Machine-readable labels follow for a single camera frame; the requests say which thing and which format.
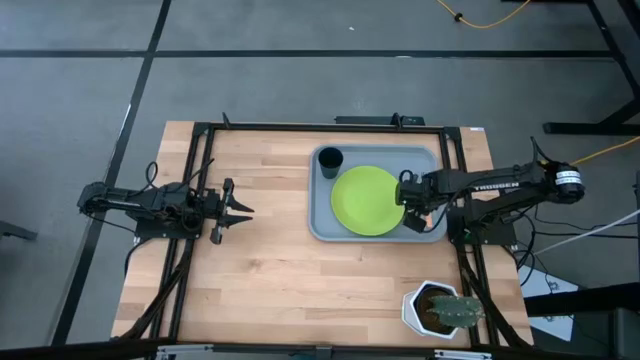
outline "green plate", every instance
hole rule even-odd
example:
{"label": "green plate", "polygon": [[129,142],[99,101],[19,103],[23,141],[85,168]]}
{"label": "green plate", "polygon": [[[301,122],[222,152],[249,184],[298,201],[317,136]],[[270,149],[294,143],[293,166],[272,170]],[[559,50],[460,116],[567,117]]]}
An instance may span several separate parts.
{"label": "green plate", "polygon": [[402,220],[396,205],[398,180],[376,166],[358,166],[338,178],[331,191],[331,208],[338,220],[356,234],[377,236]]}

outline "cable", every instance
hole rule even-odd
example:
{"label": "cable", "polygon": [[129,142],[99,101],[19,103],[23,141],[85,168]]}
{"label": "cable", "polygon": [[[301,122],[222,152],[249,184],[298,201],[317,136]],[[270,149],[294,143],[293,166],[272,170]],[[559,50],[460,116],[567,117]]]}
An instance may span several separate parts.
{"label": "cable", "polygon": [[120,228],[120,229],[122,229],[122,230],[127,230],[127,231],[131,232],[134,236],[138,236],[134,230],[129,229],[129,228],[128,228],[128,227],[126,227],[126,226],[122,226],[122,225],[114,224],[114,223],[112,223],[112,222],[110,222],[110,221],[107,221],[107,220],[101,220],[101,219],[98,219],[97,217],[92,216],[92,215],[89,215],[89,214],[86,214],[86,215],[87,215],[89,218],[93,219],[93,220],[100,221],[101,223],[105,223],[105,224],[107,224],[107,225],[115,226],[115,227]]}
{"label": "cable", "polygon": [[[200,175],[200,173],[202,171],[206,170],[209,167],[209,165],[211,165],[213,160],[215,160],[215,159],[212,158],[211,160],[207,161],[207,163],[202,165],[202,167],[198,171],[193,173],[193,175],[191,175],[191,177],[187,181],[181,182],[180,186],[178,186],[177,188],[175,188],[173,190],[167,190],[166,193],[167,194],[176,193],[176,192],[180,191],[180,189],[182,189],[186,185],[189,185],[191,180],[195,179],[196,176]],[[151,170],[152,167],[153,167],[153,175],[150,176],[149,175],[149,170]],[[158,176],[158,163],[155,162],[155,161],[152,161],[152,162],[149,163],[149,165],[147,165],[147,168],[146,168],[146,170],[144,172],[144,178],[147,181],[147,184],[142,189],[140,189],[140,190],[138,190],[138,191],[136,191],[136,192],[134,192],[132,194],[128,194],[126,196],[126,198],[130,198],[132,196],[140,195],[140,194],[142,194],[143,192],[147,191],[150,188],[158,189],[157,186],[153,185],[153,182],[156,180],[157,176]]]}
{"label": "cable", "polygon": [[127,253],[127,257],[124,260],[124,276],[125,278],[127,277],[127,272],[129,271],[129,260],[131,260],[131,255],[133,254],[134,251],[136,251],[137,248],[139,248],[140,246],[146,244],[147,242],[140,239],[140,242],[135,244],[131,250],[129,250],[129,252]]}
{"label": "cable", "polygon": [[[546,236],[577,236],[577,235],[582,235],[580,233],[546,233],[546,232],[541,232],[541,231],[536,232],[536,234],[546,235]],[[592,235],[585,235],[585,236],[601,237],[601,238],[609,238],[609,239],[637,239],[638,238],[637,236],[631,236],[631,235],[597,235],[597,234],[592,234]]]}
{"label": "cable", "polygon": [[[520,253],[520,252],[524,252],[525,256],[530,254],[529,250],[514,251],[514,254],[517,254],[517,253]],[[529,267],[529,273],[527,274],[527,277],[524,279],[524,281],[522,283],[520,283],[520,287],[524,286],[527,283],[527,281],[529,281],[529,278],[531,278],[531,274],[533,274],[533,270],[535,269],[535,266],[536,266],[536,257],[535,256],[531,256],[531,266]]]}
{"label": "cable", "polygon": [[549,291],[553,294],[553,287],[551,287],[551,282],[549,281],[549,269],[547,269],[547,267],[544,265],[542,260],[540,260],[539,256],[537,255],[533,255],[533,256],[536,258],[538,263],[542,265],[542,268],[544,269],[544,282],[547,283],[547,286],[549,287]]}
{"label": "cable", "polygon": [[522,211],[520,211],[520,210],[514,210],[514,211],[518,212],[518,213],[520,214],[520,216],[518,216],[518,217],[517,217],[517,218],[515,218],[515,219],[509,220],[509,221],[507,221],[507,222],[502,221],[502,223],[503,223],[504,225],[509,225],[509,224],[513,224],[513,223],[515,223],[516,221],[518,221],[518,220],[522,219],[523,217],[525,217],[525,216],[526,216],[526,215],[525,215],[525,214],[526,214],[526,212],[527,212],[527,211],[529,211],[529,210],[531,210],[534,206],[535,206],[535,205],[531,205],[531,206],[529,206],[528,208],[526,208],[526,209],[524,209],[524,210],[522,210]]}
{"label": "cable", "polygon": [[593,154],[591,154],[591,155],[589,155],[589,156],[585,156],[585,157],[583,157],[583,158],[581,158],[581,159],[578,159],[578,160],[576,160],[576,161],[572,162],[572,163],[571,163],[571,165],[572,165],[572,166],[576,166],[576,165],[578,165],[578,164],[580,164],[580,163],[583,163],[583,162],[585,162],[585,161],[591,160],[591,159],[593,159],[594,157],[600,156],[600,155],[602,155],[602,154],[606,154],[606,153],[608,153],[609,151],[616,150],[616,149],[620,149],[621,147],[625,147],[625,146],[627,146],[627,145],[630,145],[630,144],[632,144],[632,143],[634,143],[634,142],[636,142],[636,141],[638,141],[638,140],[640,140],[640,136],[636,136],[636,137],[634,137],[633,139],[631,139],[631,140],[629,140],[629,141],[627,141],[627,142],[624,142],[624,143],[622,143],[622,144],[614,145],[614,146],[608,147],[608,148],[606,148],[606,149],[604,149],[604,150],[600,150],[600,151],[598,151],[598,152],[595,152],[595,153],[593,153]]}
{"label": "cable", "polygon": [[[584,230],[584,231],[591,231],[594,229],[597,229],[599,227],[603,227],[603,226],[607,226],[607,224],[601,224],[601,225],[594,225],[591,228],[583,228],[580,227],[578,225],[573,225],[573,224],[569,224],[569,223],[565,223],[565,222],[556,222],[556,221],[549,221],[549,220],[542,220],[538,217],[538,205],[536,205],[536,211],[534,213],[534,217],[533,217],[536,221],[541,222],[543,224],[550,224],[550,225],[566,225],[566,226],[571,226],[572,228],[576,228],[578,230]],[[629,225],[637,225],[638,222],[634,221],[634,222],[630,222],[630,223],[624,223],[624,224],[618,224],[616,226],[629,226]]]}
{"label": "cable", "polygon": [[481,30],[482,30],[482,29],[490,29],[490,28],[492,28],[492,27],[494,27],[494,26],[496,26],[496,25],[500,25],[500,24],[502,24],[503,22],[505,22],[505,21],[509,20],[509,19],[510,19],[511,17],[513,17],[515,14],[517,14],[518,12],[520,12],[520,10],[524,9],[524,7],[525,7],[525,6],[527,6],[527,5],[529,5],[529,3],[531,2],[531,0],[527,0],[527,1],[525,1],[525,2],[524,2],[522,5],[520,5],[517,9],[515,9],[513,12],[511,12],[511,14],[509,14],[509,15],[505,16],[505,17],[504,17],[504,18],[502,18],[501,20],[498,20],[498,21],[496,21],[496,22],[494,22],[494,23],[492,23],[492,24],[489,24],[489,25],[476,25],[476,24],[470,23],[470,22],[468,22],[467,20],[465,20],[465,19],[462,17],[462,13],[456,13],[455,11],[453,11],[453,10],[452,10],[452,9],[451,9],[451,8],[450,8],[450,7],[449,7],[449,6],[444,2],[444,1],[442,1],[442,0],[437,0],[437,1],[438,1],[438,2],[440,3],[440,5],[442,5],[445,9],[447,9],[447,11],[449,11],[449,13],[450,13],[451,15],[453,15],[453,18],[454,18],[456,21],[460,21],[461,23],[463,23],[463,24],[465,24],[465,25],[467,25],[467,26],[470,26],[470,27],[472,27],[472,28],[474,28],[474,29],[481,29]]}
{"label": "cable", "polygon": [[536,139],[533,136],[531,136],[530,139],[531,139],[531,142],[533,143],[535,152],[542,155],[542,157],[548,162],[553,162],[553,160],[551,160],[551,158],[548,157],[547,154],[544,153],[544,151],[542,151],[542,148],[540,147],[540,145],[538,145],[538,142],[536,141]]}
{"label": "cable", "polygon": [[521,216],[523,216],[525,219],[527,219],[527,221],[529,221],[529,224],[531,225],[531,240],[529,241],[529,245],[527,245],[527,252],[524,254],[524,256],[520,259],[520,261],[518,261],[518,265],[517,268],[518,270],[520,270],[520,268],[525,264],[525,262],[527,261],[527,258],[529,257],[529,255],[533,254],[533,245],[535,244],[536,241],[536,225],[533,223],[533,221],[531,221],[531,218],[529,216],[527,216],[524,213],[521,213]]}
{"label": "cable", "polygon": [[640,214],[640,209],[638,209],[638,210],[636,210],[636,211],[632,212],[631,214],[629,214],[629,215],[627,215],[627,216],[623,217],[622,219],[619,219],[619,220],[616,220],[616,221],[612,222],[612,223],[611,223],[611,224],[609,224],[609,225],[606,225],[606,226],[601,227],[601,228],[599,228],[599,229],[595,229],[595,230],[592,230],[592,231],[586,232],[586,233],[584,233],[584,234],[580,234],[580,235],[578,235],[578,236],[574,236],[574,237],[572,237],[572,238],[569,238],[569,239],[567,239],[567,240],[561,241],[561,242],[559,242],[559,243],[557,243],[557,244],[553,244],[553,245],[551,245],[551,246],[549,246],[549,247],[546,247],[546,248],[544,248],[544,249],[542,249],[542,250],[539,250],[539,251],[537,251],[534,255],[540,255],[540,254],[542,254],[542,253],[544,253],[544,252],[547,252],[547,251],[549,251],[549,250],[551,250],[551,249],[555,249],[555,248],[557,248],[558,246],[562,246],[562,245],[565,245],[565,244],[571,243],[571,242],[573,242],[573,241],[576,241],[576,240],[582,239],[582,238],[584,238],[584,237],[591,236],[592,234],[595,234],[595,233],[598,233],[598,232],[601,232],[601,231],[607,230],[607,229],[609,229],[609,228],[611,228],[611,227],[614,227],[614,226],[616,226],[617,224],[619,224],[619,223],[621,223],[621,222],[624,222],[625,220],[627,220],[627,219],[629,219],[629,218],[632,218],[632,217],[634,217],[634,216],[636,216],[636,215],[638,215],[638,214]]}
{"label": "cable", "polygon": [[182,189],[183,187],[185,187],[186,185],[189,185],[189,183],[191,182],[191,180],[195,179],[196,176],[200,175],[201,172],[203,172],[204,170],[206,170],[209,165],[211,165],[211,163],[213,162],[213,160],[215,160],[214,158],[211,158],[211,160],[207,161],[206,164],[202,165],[202,167],[196,171],[195,173],[193,173],[193,175],[191,175],[191,177],[189,178],[189,180],[187,181],[183,181],[182,184],[180,186],[178,186],[177,188],[167,191],[167,193],[174,193],[174,192],[178,192],[180,191],[180,189]]}

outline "gray tray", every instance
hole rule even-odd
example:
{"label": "gray tray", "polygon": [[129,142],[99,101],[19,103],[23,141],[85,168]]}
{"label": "gray tray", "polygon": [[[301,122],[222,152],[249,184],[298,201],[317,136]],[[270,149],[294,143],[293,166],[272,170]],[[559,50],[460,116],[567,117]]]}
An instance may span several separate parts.
{"label": "gray tray", "polygon": [[[326,146],[340,149],[344,162],[335,179],[326,179],[320,171],[318,154]],[[340,175],[351,168],[361,165],[372,165],[388,171],[398,177],[402,170],[409,169],[414,174],[422,174],[436,170],[437,161],[429,149],[423,146],[405,145],[323,145],[311,154],[309,166],[309,229],[315,237],[324,241],[340,242],[411,242],[430,243],[444,236],[447,231],[446,219],[438,227],[427,234],[420,234],[400,224],[393,230],[380,236],[362,236],[345,228],[333,214],[331,209],[331,190]],[[444,205],[432,213],[437,220]]]}

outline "white hexagonal pot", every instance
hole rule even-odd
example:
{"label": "white hexagonal pot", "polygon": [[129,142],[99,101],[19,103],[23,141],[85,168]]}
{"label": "white hexagonal pot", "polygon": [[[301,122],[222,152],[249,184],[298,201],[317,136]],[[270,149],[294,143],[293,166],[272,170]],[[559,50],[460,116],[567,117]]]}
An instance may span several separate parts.
{"label": "white hexagonal pot", "polygon": [[402,301],[402,321],[404,321],[405,324],[407,324],[411,329],[413,329],[413,331],[417,332],[422,336],[429,335],[429,336],[437,336],[443,339],[453,339],[453,337],[456,335],[456,332],[458,332],[458,328],[453,329],[453,331],[451,331],[451,333],[449,334],[440,334],[440,333],[425,329],[422,326],[420,319],[418,318],[418,313],[416,312],[416,307],[414,305],[416,302],[416,299],[418,299],[418,295],[420,295],[420,293],[424,288],[431,287],[431,286],[439,287],[445,290],[446,292],[450,293],[451,295],[458,296],[456,289],[451,285],[441,284],[435,281],[425,281],[422,283],[422,285],[420,285],[418,290],[412,291],[404,296],[404,299]]}

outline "desk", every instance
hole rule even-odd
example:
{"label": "desk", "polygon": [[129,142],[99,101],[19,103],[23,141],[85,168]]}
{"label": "desk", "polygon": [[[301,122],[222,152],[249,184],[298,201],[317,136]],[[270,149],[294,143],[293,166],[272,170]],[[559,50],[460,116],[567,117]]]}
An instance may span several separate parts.
{"label": "desk", "polygon": [[[156,184],[182,179],[192,122],[168,122]],[[469,171],[491,169],[483,129],[461,128]],[[465,347],[467,331],[452,340],[421,337],[401,320],[402,296],[426,279],[461,291],[455,249],[433,244],[327,243],[307,227],[309,155],[322,144],[414,144],[442,156],[431,134],[217,130],[207,187],[233,178],[235,197],[255,209],[254,220],[227,230],[221,245],[205,223],[196,241],[178,341],[259,344],[332,344],[393,347]],[[198,147],[196,164],[204,146]],[[455,147],[449,144],[452,167]],[[166,239],[151,240],[132,256],[113,335],[128,330],[158,290]],[[512,258],[485,246],[491,295],[505,318],[532,342]],[[160,331],[167,334],[170,298]],[[486,342],[485,325],[479,324]]]}

